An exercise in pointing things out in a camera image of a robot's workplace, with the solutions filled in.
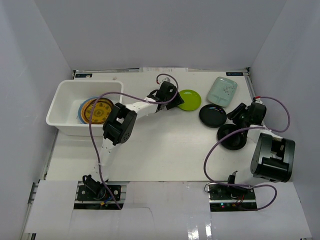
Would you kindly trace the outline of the blue round plate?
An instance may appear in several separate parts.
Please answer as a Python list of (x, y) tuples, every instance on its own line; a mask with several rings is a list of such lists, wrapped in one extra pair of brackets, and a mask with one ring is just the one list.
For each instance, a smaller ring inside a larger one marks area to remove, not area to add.
[(86, 117), (85, 113), (87, 108), (95, 102), (97, 98), (96, 97), (91, 97), (89, 99), (86, 99), (84, 102), (81, 103), (80, 107), (78, 108), (77, 111), (77, 118), (82, 124), (88, 124), (89, 119)]

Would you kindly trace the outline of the gold plate dark rim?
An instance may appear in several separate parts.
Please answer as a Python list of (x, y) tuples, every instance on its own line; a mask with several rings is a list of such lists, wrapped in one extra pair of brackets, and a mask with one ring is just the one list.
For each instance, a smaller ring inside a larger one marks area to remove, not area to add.
[(96, 99), (96, 97), (88, 99), (80, 108), (80, 116), (85, 124), (89, 123), (92, 110), (92, 124), (103, 124), (107, 120), (114, 107), (113, 102), (104, 97), (100, 98), (94, 107)]

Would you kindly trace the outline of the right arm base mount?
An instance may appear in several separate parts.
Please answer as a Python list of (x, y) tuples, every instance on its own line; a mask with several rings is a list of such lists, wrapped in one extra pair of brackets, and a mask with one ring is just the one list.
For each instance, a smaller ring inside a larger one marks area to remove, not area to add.
[(208, 194), (212, 213), (256, 211), (258, 209), (253, 189), (207, 183), (204, 191)]

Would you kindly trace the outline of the yellow patterned plate dark rim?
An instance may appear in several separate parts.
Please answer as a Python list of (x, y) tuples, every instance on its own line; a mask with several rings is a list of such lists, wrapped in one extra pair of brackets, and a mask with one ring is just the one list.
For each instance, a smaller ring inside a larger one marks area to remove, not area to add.
[(97, 109), (93, 107), (96, 97), (89, 98), (81, 105), (79, 112), (79, 119), (82, 124), (88, 124), (91, 116), (91, 110), (93, 109), (92, 122), (94, 124), (101, 124), (99, 116), (97, 116)]

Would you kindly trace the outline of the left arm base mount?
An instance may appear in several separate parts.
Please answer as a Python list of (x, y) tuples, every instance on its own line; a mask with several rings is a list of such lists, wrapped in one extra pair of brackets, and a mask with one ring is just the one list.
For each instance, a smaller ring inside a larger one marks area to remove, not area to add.
[(73, 209), (116, 211), (121, 210), (126, 199), (126, 184), (120, 184), (120, 182), (111, 182), (111, 184), (108, 183), (107, 185), (120, 208), (118, 208), (113, 197), (103, 185), (101, 185), (100, 192), (98, 194), (95, 194), (81, 182), (77, 187)]

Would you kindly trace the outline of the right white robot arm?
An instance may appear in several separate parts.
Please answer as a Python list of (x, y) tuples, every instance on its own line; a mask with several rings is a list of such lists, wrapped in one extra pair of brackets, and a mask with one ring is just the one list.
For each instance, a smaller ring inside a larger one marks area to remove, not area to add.
[(234, 171), (228, 177), (225, 192), (233, 200), (243, 195), (242, 185), (286, 183), (292, 176), (296, 144), (293, 140), (280, 137), (271, 130), (256, 128), (262, 126), (266, 112), (265, 105), (252, 102), (249, 106), (240, 103), (227, 114), (232, 124), (224, 125), (221, 135), (225, 137), (232, 134), (232, 136), (224, 140), (222, 146), (236, 151), (242, 149), (248, 139), (255, 143), (249, 166)]

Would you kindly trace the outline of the woven bamboo round tray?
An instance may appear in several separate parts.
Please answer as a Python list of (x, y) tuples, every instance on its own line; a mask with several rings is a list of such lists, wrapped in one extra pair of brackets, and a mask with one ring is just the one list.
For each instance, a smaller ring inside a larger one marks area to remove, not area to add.
[(102, 110), (100, 110), (99, 104), (97, 103), (95, 107), (93, 107), (96, 97), (89, 98), (86, 101), (84, 101), (78, 110), (78, 117), (80, 121), (83, 124), (89, 124), (90, 117), (91, 117), (91, 111), (93, 111), (92, 114), (92, 123), (93, 124), (101, 124), (102, 123), (102, 115), (104, 114)]

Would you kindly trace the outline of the lime green round plate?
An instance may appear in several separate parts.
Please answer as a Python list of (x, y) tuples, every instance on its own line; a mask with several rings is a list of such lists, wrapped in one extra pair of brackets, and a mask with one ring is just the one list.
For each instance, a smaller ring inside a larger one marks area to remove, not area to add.
[(197, 110), (202, 104), (201, 96), (194, 90), (184, 89), (179, 92), (184, 103), (178, 105), (183, 111), (192, 112)]

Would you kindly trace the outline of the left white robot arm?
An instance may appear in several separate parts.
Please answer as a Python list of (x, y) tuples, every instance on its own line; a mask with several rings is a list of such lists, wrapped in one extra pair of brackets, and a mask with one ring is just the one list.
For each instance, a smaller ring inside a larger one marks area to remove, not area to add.
[(96, 200), (103, 198), (109, 190), (106, 185), (109, 178), (107, 175), (103, 176), (103, 166), (111, 162), (117, 146), (128, 141), (136, 120), (149, 114), (155, 114), (164, 108), (170, 110), (184, 103), (179, 94), (178, 83), (172, 84), (169, 81), (163, 81), (159, 89), (153, 90), (145, 98), (138, 98), (122, 92), (120, 95), (135, 99), (137, 102), (126, 105), (118, 102), (114, 105), (102, 126), (103, 140), (100, 150), (98, 150), (92, 134), (93, 114), (89, 117), (89, 133), (97, 155), (93, 173), (99, 177), (100, 181), (94, 180), (90, 174), (84, 175), (82, 181), (90, 196)]

